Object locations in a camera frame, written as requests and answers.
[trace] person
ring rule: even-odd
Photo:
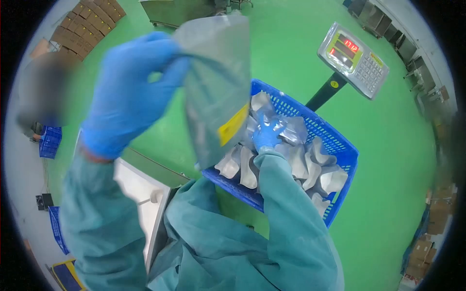
[[[29,138],[30,141],[32,142],[39,142],[42,138],[42,129],[43,125],[31,121],[28,117],[27,114],[21,112],[16,116],[16,123],[20,127],[21,131],[23,134]]]
[[[60,220],[91,291],[343,290],[329,232],[296,184],[272,127],[254,134],[269,239],[221,215],[214,184],[181,187],[164,213],[168,242],[149,271],[137,206],[113,180],[114,160],[162,117],[189,59],[169,35],[154,32],[111,49],[102,61],[82,143],[64,180]],[[151,72],[161,72],[149,83]]]
[[[47,52],[48,47],[43,46],[40,42],[34,50],[34,58],[21,72],[18,86],[20,108],[16,123],[32,142],[41,139],[44,125],[65,125],[62,116],[72,71],[69,60],[59,52]]]

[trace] worker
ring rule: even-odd
[[[114,160],[162,117],[188,70],[189,59],[162,32],[106,54],[60,210],[78,278],[91,291],[343,290],[329,232],[265,125],[254,134],[254,163],[269,239],[222,216],[212,182],[191,180],[164,213],[169,239],[146,273],[137,206],[113,180]],[[149,83],[152,72],[161,75]]]

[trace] green epoxy floor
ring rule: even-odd
[[[390,67],[377,99],[370,102],[345,86],[318,114],[359,150],[359,166],[330,233],[343,264],[346,290],[393,291],[400,280],[401,257],[425,208],[424,197],[435,168],[431,127],[418,114],[406,70],[385,39],[363,31],[336,0],[253,0],[243,5],[250,19],[252,77],[280,89],[301,103],[330,77],[317,57],[328,28],[338,21],[371,47]],[[71,86],[69,125],[57,157],[48,162],[51,193],[60,203],[60,183],[70,164],[79,124],[93,94],[99,62],[112,46],[154,30],[136,0],[119,0],[127,15],[84,60]],[[166,116],[131,147],[187,176],[198,177],[178,92]],[[265,216],[220,193],[225,215],[251,224],[268,237]]]

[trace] blue plastic crate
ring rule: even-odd
[[[348,173],[348,179],[339,194],[337,195],[333,192],[327,198],[331,203],[324,213],[323,220],[325,225],[330,227],[343,204],[348,190],[350,189],[350,185],[357,168],[357,157],[359,152],[343,135],[309,108],[284,94],[280,90],[275,89],[260,80],[252,79],[251,95],[255,95],[261,90],[270,94],[271,101],[278,114],[284,114],[286,116],[302,116],[306,123],[306,127],[308,128],[308,138],[306,143],[311,143],[316,135],[320,136],[325,149],[329,154],[337,157],[337,164]],[[264,212],[264,199],[262,196],[256,193],[255,190],[241,185],[239,179],[227,179],[220,175],[219,171],[214,167],[203,170],[202,175],[238,199],[246,202],[257,210]]]
[[[59,206],[49,206],[48,214],[50,215],[50,224],[52,225],[52,231],[54,233],[54,238],[57,244],[62,249],[65,255],[69,254],[69,250],[66,247],[66,244],[63,240],[62,230],[60,229],[60,220],[58,218],[58,213],[60,211]]]
[[[39,156],[55,159],[61,141],[62,128],[44,126],[42,129],[42,139],[39,141]]]

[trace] blue nitrile glove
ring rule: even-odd
[[[253,142],[257,152],[274,150],[274,147],[281,143],[278,135],[285,130],[285,127],[274,130],[277,124],[277,120],[272,120],[268,126],[265,125],[264,114],[259,114],[259,127],[253,133]]]
[[[86,149],[116,159],[124,148],[165,111],[189,68],[180,47],[163,32],[153,32],[112,48],[102,61],[94,99],[82,124]],[[159,80],[149,83],[152,72]]]

